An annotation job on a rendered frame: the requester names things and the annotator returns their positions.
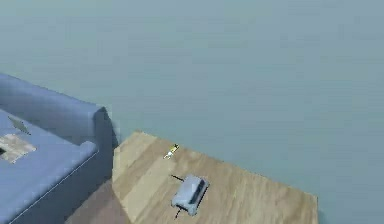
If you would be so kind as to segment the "blue sofa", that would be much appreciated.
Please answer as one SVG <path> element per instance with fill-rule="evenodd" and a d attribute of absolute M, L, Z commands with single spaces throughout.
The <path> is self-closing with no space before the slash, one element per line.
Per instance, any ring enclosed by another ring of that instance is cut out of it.
<path fill-rule="evenodd" d="M 0 159 L 0 224 L 64 224 L 112 175 L 118 145 L 103 106 L 0 73 L 0 136 L 36 147 L 15 163 Z"/>

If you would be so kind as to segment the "grey flat remote control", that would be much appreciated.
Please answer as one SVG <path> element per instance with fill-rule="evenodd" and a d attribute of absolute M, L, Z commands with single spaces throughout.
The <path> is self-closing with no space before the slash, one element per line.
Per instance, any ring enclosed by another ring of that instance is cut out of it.
<path fill-rule="evenodd" d="M 21 132 L 30 135 L 30 132 L 28 128 L 25 126 L 22 120 L 18 120 L 13 117 L 8 117 L 8 119 L 11 121 L 12 125 L 14 128 L 20 130 Z"/>

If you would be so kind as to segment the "beige flat paper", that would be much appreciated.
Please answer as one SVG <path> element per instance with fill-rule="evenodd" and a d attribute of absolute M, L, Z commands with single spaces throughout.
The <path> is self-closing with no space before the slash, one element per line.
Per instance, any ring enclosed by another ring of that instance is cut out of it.
<path fill-rule="evenodd" d="M 15 134 L 0 137 L 0 158 L 9 163 L 15 163 L 18 159 L 35 150 L 35 146 Z"/>

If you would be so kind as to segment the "yellow and white pen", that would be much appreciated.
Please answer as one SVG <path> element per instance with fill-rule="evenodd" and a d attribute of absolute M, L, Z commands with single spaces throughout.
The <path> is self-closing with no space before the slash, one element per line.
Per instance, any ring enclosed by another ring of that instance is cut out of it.
<path fill-rule="evenodd" d="M 174 144 L 164 155 L 163 159 L 170 159 L 174 155 L 174 153 L 179 149 L 179 147 L 179 144 Z"/>

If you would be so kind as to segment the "light wooden table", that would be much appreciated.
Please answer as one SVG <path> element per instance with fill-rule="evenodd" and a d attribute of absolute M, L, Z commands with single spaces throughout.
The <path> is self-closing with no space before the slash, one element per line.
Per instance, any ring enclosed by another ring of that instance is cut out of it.
<path fill-rule="evenodd" d="M 114 149 L 112 188 L 127 224 L 319 224 L 318 197 L 143 131 Z M 186 175 L 206 179 L 197 210 L 171 205 Z"/>

